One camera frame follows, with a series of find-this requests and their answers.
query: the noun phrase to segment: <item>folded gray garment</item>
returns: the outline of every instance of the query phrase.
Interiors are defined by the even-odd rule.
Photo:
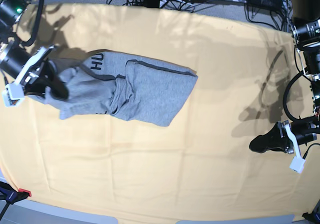
[[[54,63],[63,65],[64,60]],[[58,76],[69,90],[68,100],[55,99],[49,87],[45,100],[37,99],[59,109],[61,119],[109,114],[163,127],[183,107],[198,79],[189,68],[119,52],[98,53]]]

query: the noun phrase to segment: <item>gray fabric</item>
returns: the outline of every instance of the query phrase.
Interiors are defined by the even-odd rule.
[[[109,114],[163,127],[183,107],[198,79],[186,67],[119,52],[98,53],[59,77],[69,90],[68,100],[55,99],[47,88],[42,102],[59,109],[61,119]]]

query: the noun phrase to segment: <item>yellow tablecloth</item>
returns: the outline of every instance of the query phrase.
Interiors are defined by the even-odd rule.
[[[25,40],[34,17],[30,6],[19,24]],[[178,11],[63,4],[43,14],[35,45],[50,44],[60,46],[53,57],[107,49],[189,67],[199,79],[169,127],[108,115],[59,120],[30,99],[1,104],[0,168],[32,200],[121,224],[300,216],[319,200],[319,148],[302,174],[289,169],[293,155],[249,150],[286,119],[282,96],[297,73],[288,33]],[[294,85],[295,116],[312,114],[311,96],[306,80]]]

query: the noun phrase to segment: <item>power adapter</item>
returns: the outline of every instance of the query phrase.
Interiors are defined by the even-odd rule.
[[[282,0],[248,0],[248,4],[273,12],[281,12]]]

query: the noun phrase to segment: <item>green light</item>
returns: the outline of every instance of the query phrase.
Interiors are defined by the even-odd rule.
[[[23,11],[23,10],[22,10],[21,8],[17,8],[17,9],[16,9],[16,12],[19,13],[19,14],[21,14],[22,11]]]

